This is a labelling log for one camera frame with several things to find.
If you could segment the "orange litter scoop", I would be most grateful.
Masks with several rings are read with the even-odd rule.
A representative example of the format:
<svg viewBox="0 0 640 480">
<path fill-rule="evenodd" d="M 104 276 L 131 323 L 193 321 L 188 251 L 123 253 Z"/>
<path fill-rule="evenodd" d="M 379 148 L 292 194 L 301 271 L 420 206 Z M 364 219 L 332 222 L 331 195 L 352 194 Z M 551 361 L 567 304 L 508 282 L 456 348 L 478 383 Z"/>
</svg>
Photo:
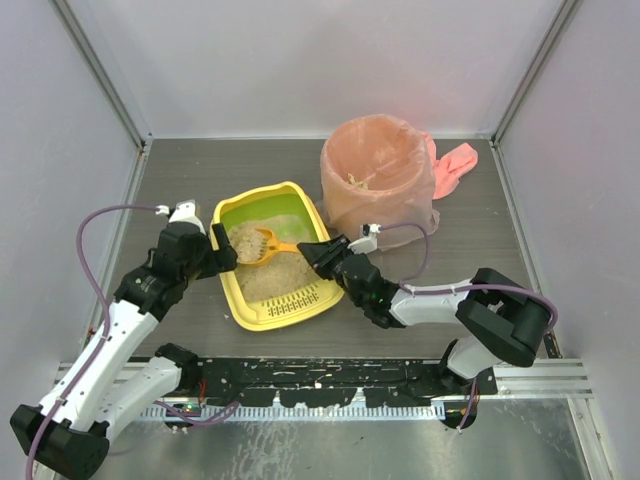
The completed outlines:
<svg viewBox="0 0 640 480">
<path fill-rule="evenodd" d="M 234 246 L 238 262 L 242 265 L 261 266 L 281 253 L 299 254 L 295 244 L 285 243 L 265 228 L 250 228 L 241 232 Z"/>
</svg>

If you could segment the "yellow green litter box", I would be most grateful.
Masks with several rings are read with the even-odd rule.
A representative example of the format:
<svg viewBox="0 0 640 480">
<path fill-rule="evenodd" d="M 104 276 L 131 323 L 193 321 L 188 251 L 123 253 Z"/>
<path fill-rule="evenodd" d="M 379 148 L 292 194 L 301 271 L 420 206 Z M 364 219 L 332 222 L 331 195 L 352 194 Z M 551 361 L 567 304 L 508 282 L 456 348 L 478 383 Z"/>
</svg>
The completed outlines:
<svg viewBox="0 0 640 480">
<path fill-rule="evenodd" d="M 269 228 L 279 240 L 289 243 L 329 239 L 311 199 L 289 181 L 219 202 L 211 223 L 222 224 L 231 240 L 250 227 Z M 264 266 L 240 265 L 223 273 L 221 284 L 234 320 L 256 332 L 308 320 L 336 306 L 343 297 L 335 283 L 320 279 L 301 256 L 291 253 Z"/>
</svg>

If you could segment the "bin with pink bag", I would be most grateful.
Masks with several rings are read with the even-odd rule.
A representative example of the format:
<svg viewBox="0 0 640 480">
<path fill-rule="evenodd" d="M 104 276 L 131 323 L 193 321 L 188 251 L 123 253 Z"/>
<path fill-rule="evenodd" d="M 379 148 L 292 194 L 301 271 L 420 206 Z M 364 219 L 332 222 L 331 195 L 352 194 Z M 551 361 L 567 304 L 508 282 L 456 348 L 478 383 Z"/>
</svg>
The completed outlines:
<svg viewBox="0 0 640 480">
<path fill-rule="evenodd" d="M 387 250 L 439 227 L 426 140 L 404 120 L 378 114 L 340 125 L 323 145 L 320 177 L 323 222 L 351 240 L 364 224 L 403 224 L 378 237 L 378 248 Z"/>
</svg>

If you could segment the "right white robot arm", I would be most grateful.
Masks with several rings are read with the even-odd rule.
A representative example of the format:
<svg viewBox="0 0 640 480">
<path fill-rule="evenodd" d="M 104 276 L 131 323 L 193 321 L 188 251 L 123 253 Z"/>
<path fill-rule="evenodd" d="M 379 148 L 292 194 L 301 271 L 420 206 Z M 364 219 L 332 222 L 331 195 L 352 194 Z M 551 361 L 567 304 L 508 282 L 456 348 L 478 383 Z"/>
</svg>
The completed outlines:
<svg viewBox="0 0 640 480">
<path fill-rule="evenodd" d="M 323 280 L 335 282 L 365 317 L 383 329 L 458 323 L 468 335 L 452 341 L 438 364 L 448 392 L 463 392 L 499 363 L 533 365 L 557 308 L 491 268 L 449 286 L 418 287 L 383 277 L 346 237 L 300 243 L 302 257 Z"/>
</svg>

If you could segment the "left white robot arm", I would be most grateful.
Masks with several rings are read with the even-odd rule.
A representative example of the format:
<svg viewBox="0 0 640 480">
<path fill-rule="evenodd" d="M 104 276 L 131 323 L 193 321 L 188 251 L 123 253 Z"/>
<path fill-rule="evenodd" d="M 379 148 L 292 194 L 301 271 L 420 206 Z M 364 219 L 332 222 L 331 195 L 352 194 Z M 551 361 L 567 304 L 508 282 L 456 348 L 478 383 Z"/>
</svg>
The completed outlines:
<svg viewBox="0 0 640 480">
<path fill-rule="evenodd" d="M 190 222 L 168 223 L 146 261 L 123 277 L 103 325 L 65 377 L 38 405 L 21 404 L 12 414 L 10 426 L 28 462 L 68 479 L 89 479 L 142 410 L 168 393 L 196 388 L 202 379 L 197 355 L 173 343 L 159 347 L 125 384 L 113 382 L 190 283 L 236 266 L 223 225 L 205 232 Z"/>
</svg>

